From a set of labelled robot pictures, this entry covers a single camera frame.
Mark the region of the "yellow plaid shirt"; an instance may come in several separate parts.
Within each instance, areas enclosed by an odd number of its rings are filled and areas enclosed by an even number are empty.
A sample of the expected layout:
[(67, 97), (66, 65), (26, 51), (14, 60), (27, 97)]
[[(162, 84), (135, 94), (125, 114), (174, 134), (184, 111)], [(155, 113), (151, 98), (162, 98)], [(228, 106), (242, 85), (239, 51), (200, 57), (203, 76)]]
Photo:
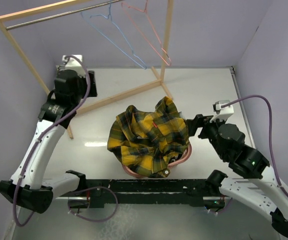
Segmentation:
[(153, 112), (134, 105), (116, 116), (108, 137), (107, 149), (133, 172), (148, 178), (166, 178), (171, 160), (189, 146), (188, 125), (167, 96)]

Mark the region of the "blue wire hanger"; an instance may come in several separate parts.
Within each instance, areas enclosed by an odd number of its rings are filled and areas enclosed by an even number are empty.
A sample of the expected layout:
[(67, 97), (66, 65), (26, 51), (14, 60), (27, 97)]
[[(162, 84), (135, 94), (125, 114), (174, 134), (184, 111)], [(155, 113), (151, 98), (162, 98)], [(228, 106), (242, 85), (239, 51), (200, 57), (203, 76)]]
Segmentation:
[(112, 0), (108, 1), (106, 13), (91, 13), (90, 10), (84, 10), (80, 15), (93, 29), (131, 60), (136, 67), (146, 70), (147, 65), (136, 53), (126, 34), (114, 21), (112, 15), (113, 4)]

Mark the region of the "pink wire hanger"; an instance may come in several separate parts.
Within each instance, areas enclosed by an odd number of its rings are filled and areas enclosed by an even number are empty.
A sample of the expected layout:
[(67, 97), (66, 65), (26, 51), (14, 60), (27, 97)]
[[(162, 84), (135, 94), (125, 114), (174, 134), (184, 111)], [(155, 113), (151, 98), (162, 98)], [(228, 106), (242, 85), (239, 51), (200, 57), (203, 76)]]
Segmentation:
[(162, 63), (170, 66), (172, 61), (167, 50), (163, 47), (163, 43), (148, 14), (149, 1), (144, 1), (142, 6), (134, 6), (128, 2), (122, 2), (121, 8), (141, 37), (152, 49), (152, 51), (161, 59)]

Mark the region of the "black white checkered shirt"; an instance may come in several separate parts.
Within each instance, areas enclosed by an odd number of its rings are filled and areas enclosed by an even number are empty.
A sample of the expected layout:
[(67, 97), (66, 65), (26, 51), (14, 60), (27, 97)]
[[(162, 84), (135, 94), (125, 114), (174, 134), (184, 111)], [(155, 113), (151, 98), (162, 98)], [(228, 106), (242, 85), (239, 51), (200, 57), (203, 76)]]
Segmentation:
[(187, 148), (183, 154), (179, 154), (178, 156), (172, 157), (169, 161), (168, 167), (174, 167), (176, 165), (184, 163), (190, 157), (191, 151)]

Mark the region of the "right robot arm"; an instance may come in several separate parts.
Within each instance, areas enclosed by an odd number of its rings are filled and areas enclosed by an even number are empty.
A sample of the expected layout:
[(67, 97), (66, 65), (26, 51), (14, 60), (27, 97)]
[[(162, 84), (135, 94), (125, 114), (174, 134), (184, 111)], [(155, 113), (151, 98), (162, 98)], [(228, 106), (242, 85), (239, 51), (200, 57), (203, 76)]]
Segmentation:
[(219, 193), (249, 206), (265, 216), (275, 231), (288, 238), (288, 193), (277, 182), (275, 171), (267, 158), (245, 143), (245, 134), (235, 124), (212, 121), (211, 116), (198, 114), (186, 121), (189, 136), (201, 128), (200, 139), (207, 139), (219, 158), (228, 163), (234, 173), (256, 185), (263, 194), (240, 186), (225, 173), (214, 170), (206, 180), (206, 190), (212, 196)]

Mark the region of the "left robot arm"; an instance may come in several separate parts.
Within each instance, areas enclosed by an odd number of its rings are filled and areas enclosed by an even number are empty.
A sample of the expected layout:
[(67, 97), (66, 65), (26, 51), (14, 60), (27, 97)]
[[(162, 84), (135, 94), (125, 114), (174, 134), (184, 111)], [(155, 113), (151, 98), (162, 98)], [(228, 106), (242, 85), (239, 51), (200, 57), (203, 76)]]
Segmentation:
[(68, 170), (50, 183), (43, 176), (59, 139), (76, 115), (74, 108), (83, 97), (96, 97), (95, 72), (88, 71), (90, 91), (86, 76), (74, 70), (60, 70), (54, 80), (54, 89), (48, 94), (38, 115), (35, 134), (29, 148), (9, 180), (0, 181), (0, 193), (10, 202), (35, 213), (44, 213), (52, 200), (67, 192), (75, 196), (85, 194), (85, 175)]

